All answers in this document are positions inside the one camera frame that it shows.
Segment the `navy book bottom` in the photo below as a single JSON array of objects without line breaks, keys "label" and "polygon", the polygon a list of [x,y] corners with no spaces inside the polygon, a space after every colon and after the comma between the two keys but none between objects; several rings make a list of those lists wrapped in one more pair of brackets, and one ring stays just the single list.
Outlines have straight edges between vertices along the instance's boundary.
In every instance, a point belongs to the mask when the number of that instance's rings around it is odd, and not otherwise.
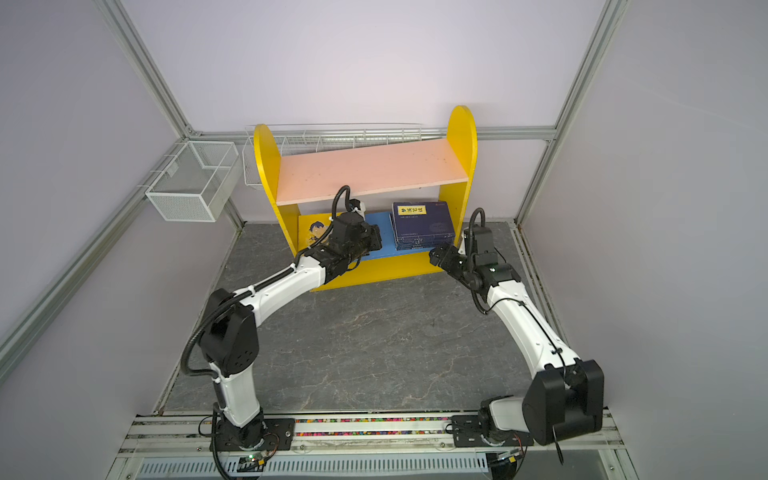
[{"label": "navy book bottom", "polygon": [[395,238],[395,246],[397,250],[432,249],[442,244],[453,244],[454,242],[454,235],[428,235]]}]

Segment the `navy book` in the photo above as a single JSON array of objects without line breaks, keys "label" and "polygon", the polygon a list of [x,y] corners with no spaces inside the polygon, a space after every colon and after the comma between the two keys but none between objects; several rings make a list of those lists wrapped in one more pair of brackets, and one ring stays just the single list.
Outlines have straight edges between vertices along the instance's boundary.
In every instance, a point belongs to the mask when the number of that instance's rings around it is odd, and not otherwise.
[{"label": "navy book", "polygon": [[455,237],[450,210],[444,201],[394,202],[392,221],[395,237],[403,242]]},{"label": "navy book", "polygon": [[442,244],[453,244],[454,242],[454,235],[428,235],[395,238],[395,246],[397,250],[432,249]]}]

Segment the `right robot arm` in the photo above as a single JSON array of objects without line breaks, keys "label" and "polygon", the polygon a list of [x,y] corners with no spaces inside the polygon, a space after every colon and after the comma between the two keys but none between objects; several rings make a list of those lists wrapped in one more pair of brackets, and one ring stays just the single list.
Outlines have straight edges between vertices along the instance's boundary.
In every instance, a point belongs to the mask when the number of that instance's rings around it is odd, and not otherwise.
[{"label": "right robot arm", "polygon": [[502,396],[481,404],[478,421],[485,441],[500,445],[521,432],[549,445],[602,429],[603,370],[559,337],[517,271],[500,260],[482,208],[471,214],[462,244],[432,249],[430,262],[469,290],[481,314],[494,314],[502,321],[530,371],[531,383],[523,397]]}]

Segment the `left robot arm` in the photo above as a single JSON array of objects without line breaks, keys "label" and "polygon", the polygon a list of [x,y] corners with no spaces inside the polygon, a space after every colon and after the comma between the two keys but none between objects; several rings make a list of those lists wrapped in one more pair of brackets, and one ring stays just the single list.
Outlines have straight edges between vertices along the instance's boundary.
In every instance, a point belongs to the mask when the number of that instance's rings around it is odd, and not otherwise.
[{"label": "left robot arm", "polygon": [[235,449],[262,447],[268,432],[253,373],[262,325],[302,295],[356,269],[364,256],[381,248],[379,227],[366,221],[362,202],[352,198],[351,187],[344,185],[332,201],[330,225],[299,250],[289,266],[250,286],[220,288],[209,296],[203,318],[184,346],[180,371],[212,382],[214,441],[224,432]]}]

